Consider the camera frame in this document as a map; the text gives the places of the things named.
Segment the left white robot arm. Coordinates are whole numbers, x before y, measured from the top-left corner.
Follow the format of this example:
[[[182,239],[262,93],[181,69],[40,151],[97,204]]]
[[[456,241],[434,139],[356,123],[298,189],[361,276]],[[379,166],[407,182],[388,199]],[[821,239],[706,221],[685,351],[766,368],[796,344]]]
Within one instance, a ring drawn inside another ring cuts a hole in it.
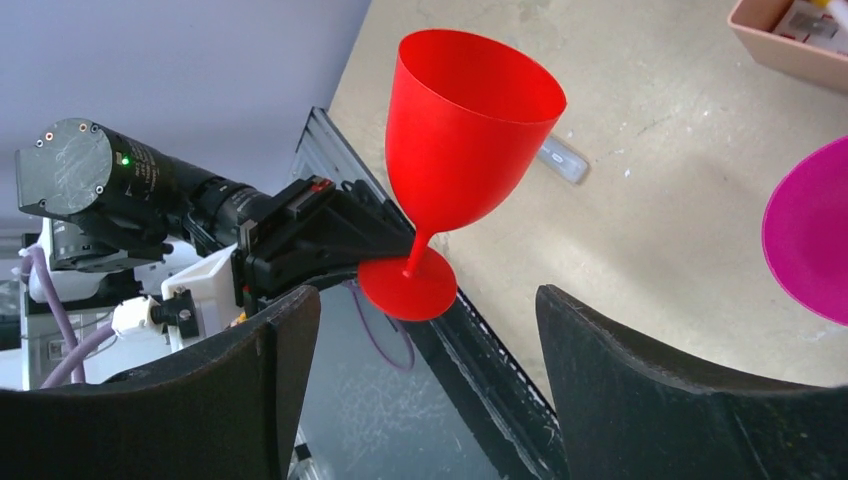
[[[179,351],[412,244],[363,180],[269,195],[83,118],[49,126],[15,166],[19,209],[43,221],[21,251],[22,305],[46,304],[58,326],[35,388],[83,382],[110,338],[163,335]]]

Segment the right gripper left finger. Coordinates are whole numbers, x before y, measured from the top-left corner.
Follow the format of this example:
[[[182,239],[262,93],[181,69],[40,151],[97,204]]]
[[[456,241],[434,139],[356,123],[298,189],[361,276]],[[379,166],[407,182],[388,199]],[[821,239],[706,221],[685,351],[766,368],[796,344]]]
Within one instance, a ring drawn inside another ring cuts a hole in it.
[[[5,479],[284,479],[320,324],[302,286],[101,384],[1,394]]]

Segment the red plastic wine glass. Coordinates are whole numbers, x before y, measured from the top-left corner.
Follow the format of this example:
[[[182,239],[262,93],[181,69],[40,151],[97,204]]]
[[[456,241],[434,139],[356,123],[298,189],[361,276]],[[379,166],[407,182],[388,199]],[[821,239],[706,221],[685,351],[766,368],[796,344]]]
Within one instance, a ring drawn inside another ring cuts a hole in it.
[[[566,106],[545,67],[499,41],[453,29],[420,30],[400,41],[385,160],[415,238],[407,254],[359,265],[360,287],[378,309],[417,322],[450,308],[456,276],[430,240],[497,208]]]

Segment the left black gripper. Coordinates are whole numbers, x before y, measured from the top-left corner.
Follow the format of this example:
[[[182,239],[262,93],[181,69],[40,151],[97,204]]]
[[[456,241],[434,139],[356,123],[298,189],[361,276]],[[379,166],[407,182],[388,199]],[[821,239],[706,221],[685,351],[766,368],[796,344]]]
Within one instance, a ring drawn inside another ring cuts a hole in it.
[[[325,288],[363,261],[406,257],[412,238],[353,192],[313,176],[260,203],[239,226],[236,302],[248,315],[293,288]]]

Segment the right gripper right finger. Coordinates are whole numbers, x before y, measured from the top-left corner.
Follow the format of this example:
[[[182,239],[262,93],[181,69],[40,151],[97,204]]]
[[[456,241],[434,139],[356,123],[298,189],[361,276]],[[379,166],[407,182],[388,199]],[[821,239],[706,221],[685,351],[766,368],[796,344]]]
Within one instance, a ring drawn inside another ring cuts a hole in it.
[[[847,390],[696,357],[553,285],[536,319],[574,479],[843,479]]]

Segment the magenta plastic wine glass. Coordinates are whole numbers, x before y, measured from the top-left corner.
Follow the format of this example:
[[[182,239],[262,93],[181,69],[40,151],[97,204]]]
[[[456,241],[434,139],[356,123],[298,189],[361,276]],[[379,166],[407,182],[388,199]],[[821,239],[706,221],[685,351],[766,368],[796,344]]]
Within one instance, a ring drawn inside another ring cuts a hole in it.
[[[761,226],[778,285],[816,315],[847,324],[847,138],[814,151],[778,183]]]

